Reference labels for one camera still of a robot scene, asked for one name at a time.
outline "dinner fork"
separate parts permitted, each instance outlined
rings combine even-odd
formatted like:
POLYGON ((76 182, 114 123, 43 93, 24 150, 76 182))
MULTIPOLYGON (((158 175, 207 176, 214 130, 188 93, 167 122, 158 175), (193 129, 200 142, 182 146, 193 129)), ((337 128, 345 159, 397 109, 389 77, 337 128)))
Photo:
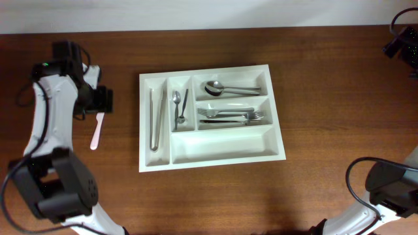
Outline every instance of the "dinner fork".
POLYGON ((262 124, 261 120, 247 120, 247 121, 220 121, 220 120, 201 120, 201 123, 241 123, 243 125, 262 124))
POLYGON ((205 109, 205 108, 198 108, 197 113, 204 116, 215 116, 220 112, 254 112, 254 108, 231 108, 231 109, 205 109))
POLYGON ((214 118, 231 118, 231 117, 243 117, 247 120, 254 120, 254 119, 259 119, 259 118, 263 118, 265 116, 265 113, 263 111, 261 112, 246 112, 245 114, 217 114, 214 116, 207 116, 207 118, 209 119, 214 119, 214 118))

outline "cutlery tray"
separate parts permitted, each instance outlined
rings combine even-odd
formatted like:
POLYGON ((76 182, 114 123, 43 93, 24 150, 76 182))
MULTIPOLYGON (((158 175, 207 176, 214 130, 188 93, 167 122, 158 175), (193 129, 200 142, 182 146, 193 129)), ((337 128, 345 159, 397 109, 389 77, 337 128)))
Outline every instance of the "cutlery tray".
MULTIPOLYGON (((139 172, 286 159, 268 65, 140 74, 139 80, 139 172), (231 87, 261 87, 260 95, 223 93, 215 97, 204 90, 208 81, 231 87), (180 116, 186 89, 186 121, 175 131, 172 92, 180 92, 180 116), (208 118, 198 114, 198 108, 254 108, 264 111, 265 116, 254 125, 201 123, 208 118), (159 147, 152 151, 151 134, 156 134, 159 115, 159 147)), ((213 120, 245 121, 243 117, 213 120)))

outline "wood grain surface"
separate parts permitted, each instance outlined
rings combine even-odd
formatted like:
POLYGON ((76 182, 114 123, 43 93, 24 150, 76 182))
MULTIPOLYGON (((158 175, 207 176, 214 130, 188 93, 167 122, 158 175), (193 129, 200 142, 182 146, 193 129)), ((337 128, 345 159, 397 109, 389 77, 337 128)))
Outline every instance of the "wood grain surface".
MULTIPOLYGON (((114 90, 99 148, 89 149, 95 116, 74 120, 73 144, 95 175, 102 207, 131 234, 308 230, 354 203, 344 181, 352 160, 402 162, 418 143, 418 82, 406 64, 381 52, 392 40, 387 26, 1 35, 2 179, 32 127, 33 107, 18 108, 15 96, 32 65, 52 58, 50 43, 63 39, 87 49, 103 70, 101 83, 114 90), (270 66, 286 161, 138 173, 140 73, 263 64, 270 66)), ((359 194, 370 167, 353 170, 359 194)), ((31 215, 13 184, 6 196, 19 224, 51 226, 31 215)), ((413 216, 377 233, 417 228, 413 216)), ((0 234, 17 234, 3 216, 0 234)))

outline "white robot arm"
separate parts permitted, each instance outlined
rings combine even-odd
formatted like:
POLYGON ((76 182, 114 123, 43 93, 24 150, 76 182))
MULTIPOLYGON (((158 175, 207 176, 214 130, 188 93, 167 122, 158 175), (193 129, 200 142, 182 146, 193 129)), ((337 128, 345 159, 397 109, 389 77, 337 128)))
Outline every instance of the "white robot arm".
POLYGON ((380 217, 374 210, 356 202, 338 217, 325 219, 312 227, 311 234, 366 235, 388 222, 418 213, 418 147, 404 163, 387 165, 378 161, 369 173, 366 181, 368 191, 362 200, 377 210, 380 217), (406 170, 404 166, 415 169, 406 170))
MULTIPOLYGON (((79 234, 126 235, 98 203, 94 177, 73 153, 73 116, 112 111, 111 90, 97 86, 100 68, 82 64, 81 50, 73 42, 54 43, 55 60, 34 66, 36 105, 31 138, 10 178, 35 217, 63 225, 53 230, 71 227, 79 234), (53 172, 58 179, 40 180, 53 172)), ((6 218, 19 231, 28 232, 10 218, 3 193, 6 218)))

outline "black cable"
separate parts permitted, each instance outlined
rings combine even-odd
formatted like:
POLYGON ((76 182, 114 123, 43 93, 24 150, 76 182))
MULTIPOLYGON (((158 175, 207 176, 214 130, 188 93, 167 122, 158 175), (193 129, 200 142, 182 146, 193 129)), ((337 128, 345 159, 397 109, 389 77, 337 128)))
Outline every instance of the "black cable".
POLYGON ((405 13, 407 13, 407 12, 410 12, 410 11, 416 11, 416 10, 418 10, 418 7, 412 7, 412 8, 408 8, 408 9, 405 9, 405 10, 403 10, 403 11, 401 11, 401 12, 399 12, 394 18, 393 18, 393 20, 392 20, 392 23, 391 23, 391 26, 389 26, 389 31, 396 37, 396 38, 398 38, 399 40, 401 40, 402 42, 404 42, 404 43, 406 43, 406 44, 409 44, 410 46, 416 46, 416 47, 418 47, 418 44, 416 43, 416 42, 413 42, 413 41, 410 41, 409 39, 405 39, 404 37, 401 37, 399 34, 398 34, 398 32, 396 32, 395 30, 394 30, 394 23, 396 22, 396 20, 399 18, 399 16, 401 16, 401 15, 403 15, 403 14, 405 14, 405 13))
POLYGON ((90 69, 90 65, 91 65, 91 59, 90 59, 90 54, 86 51, 86 49, 84 49, 82 46, 78 45, 80 47, 80 49, 85 53, 86 57, 87 57, 87 69, 86 71, 83 72, 83 74, 86 74, 89 69, 90 69))
POLYGON ((3 184, 1 186, 1 191, 0 191, 0 206, 1 206, 1 210, 3 211, 3 214, 6 217, 6 220, 8 221, 8 223, 10 225, 12 225, 13 228, 15 228, 17 231, 21 232, 21 233, 25 233, 25 234, 42 234, 42 233, 47 233, 47 232, 54 232, 54 231, 58 231, 58 230, 62 230, 62 229, 66 229, 66 228, 71 228, 71 227, 80 227, 80 228, 84 228, 90 232, 94 232, 96 234, 99 235, 106 235, 105 233, 96 231, 92 228, 87 227, 86 225, 83 224, 72 224, 72 225, 65 225, 65 226, 60 226, 60 227, 55 227, 55 228, 47 228, 47 229, 42 229, 42 230, 27 230, 23 227, 21 227, 20 225, 18 225, 10 216, 7 207, 6 207, 6 202, 5 202, 5 191, 6 191, 6 187, 7 187, 7 183, 8 181, 13 177, 13 175, 15 175, 15 173, 19 170, 20 167, 22 167, 24 164, 26 164, 26 162, 28 160, 30 160, 30 158, 32 158, 32 154, 34 152, 36 152, 40 146, 42 145, 42 143, 45 140, 45 136, 46 133, 48 131, 48 125, 49 125, 49 103, 48 103, 48 94, 46 93, 44 87, 41 86, 41 84, 38 81, 33 81, 34 83, 36 83, 40 89, 42 90, 43 96, 44 96, 44 100, 45 100, 45 122, 44 122, 44 128, 42 130, 42 134, 39 138, 39 141, 37 143, 37 145, 27 154, 25 155, 22 160, 20 160, 15 166, 13 166, 13 168, 7 173, 5 180, 3 181, 3 184))
POLYGON ((350 179, 349 179, 351 169, 354 167, 354 165, 356 165, 357 163, 362 162, 362 161, 373 161, 373 162, 377 162, 377 163, 385 163, 385 164, 388 164, 388 165, 391 165, 391 166, 395 166, 395 167, 402 168, 404 170, 411 170, 411 171, 414 171, 414 172, 418 172, 418 168, 413 168, 413 167, 410 167, 410 166, 407 166, 407 165, 404 165, 404 164, 400 164, 400 163, 394 163, 392 161, 388 161, 388 160, 385 160, 385 159, 380 159, 380 158, 377 158, 377 157, 361 157, 359 159, 355 159, 348 166, 347 171, 346 171, 346 184, 347 184, 348 191, 351 193, 351 195, 354 197, 354 199, 357 202, 359 202, 363 206, 366 206, 367 208, 371 209, 374 213, 376 213, 376 218, 373 220, 373 222, 370 225, 368 225, 365 229, 363 229, 359 233, 357 233, 356 235, 362 235, 364 232, 366 232, 367 230, 371 229, 379 220, 381 220, 381 214, 378 211, 378 209, 376 209, 375 207, 371 206, 367 202, 361 200, 354 193, 353 188, 351 188, 350 179))
POLYGON ((16 97, 14 98, 14 102, 16 103, 17 106, 21 107, 21 108, 25 108, 25 107, 29 107, 32 106, 33 103, 35 102, 35 96, 32 96, 32 99, 29 102, 26 103, 22 103, 20 102, 20 97, 22 96, 22 94, 27 91, 30 87, 32 87, 32 82, 25 84, 22 88, 20 88, 19 92, 16 94, 16 97))
POLYGON ((83 113, 81 114, 81 118, 77 117, 77 115, 72 115, 72 118, 74 118, 77 121, 84 121, 84 120, 86 120, 86 111, 83 109, 83 113))

